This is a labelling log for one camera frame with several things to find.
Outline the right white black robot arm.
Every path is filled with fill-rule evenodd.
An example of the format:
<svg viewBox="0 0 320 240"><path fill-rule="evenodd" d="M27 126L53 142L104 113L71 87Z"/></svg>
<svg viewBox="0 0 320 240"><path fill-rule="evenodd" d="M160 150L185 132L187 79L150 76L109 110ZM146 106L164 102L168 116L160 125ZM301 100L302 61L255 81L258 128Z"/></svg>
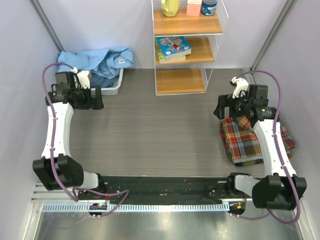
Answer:
<svg viewBox="0 0 320 240"><path fill-rule="evenodd" d="M268 106L268 86L250 84L236 94L218 96L213 114L222 118L225 109L229 116L245 116L257 136L264 163L264 177L231 173L226 193L233 198L244 193L258 209L293 211L300 208L300 200L307 189L304 177L297 176L287 155L281 136L277 109Z"/></svg>

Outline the light blue long sleeve shirt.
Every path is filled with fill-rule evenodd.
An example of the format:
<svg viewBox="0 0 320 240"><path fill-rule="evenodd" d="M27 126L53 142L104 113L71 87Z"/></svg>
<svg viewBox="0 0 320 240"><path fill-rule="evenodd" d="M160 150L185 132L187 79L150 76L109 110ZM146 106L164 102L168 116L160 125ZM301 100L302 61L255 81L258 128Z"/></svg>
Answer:
<svg viewBox="0 0 320 240"><path fill-rule="evenodd" d="M87 70L106 79L114 79L124 68L135 66L134 52L129 47L115 47L79 52L62 51L57 62L70 65L77 70Z"/></svg>

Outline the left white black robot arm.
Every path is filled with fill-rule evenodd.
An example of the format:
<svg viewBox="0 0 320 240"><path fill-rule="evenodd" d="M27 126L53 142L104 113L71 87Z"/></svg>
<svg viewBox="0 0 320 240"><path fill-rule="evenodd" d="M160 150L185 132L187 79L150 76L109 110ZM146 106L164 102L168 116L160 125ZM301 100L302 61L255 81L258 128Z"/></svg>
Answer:
<svg viewBox="0 0 320 240"><path fill-rule="evenodd" d="M107 192L98 173L89 173L72 158L70 128L75 110L104 108L101 87L92 95L88 70L65 71L55 74L56 83L45 98L48 112L47 137L41 158L32 163L32 169L48 191L79 187L89 189L93 198L100 200Z"/></svg>

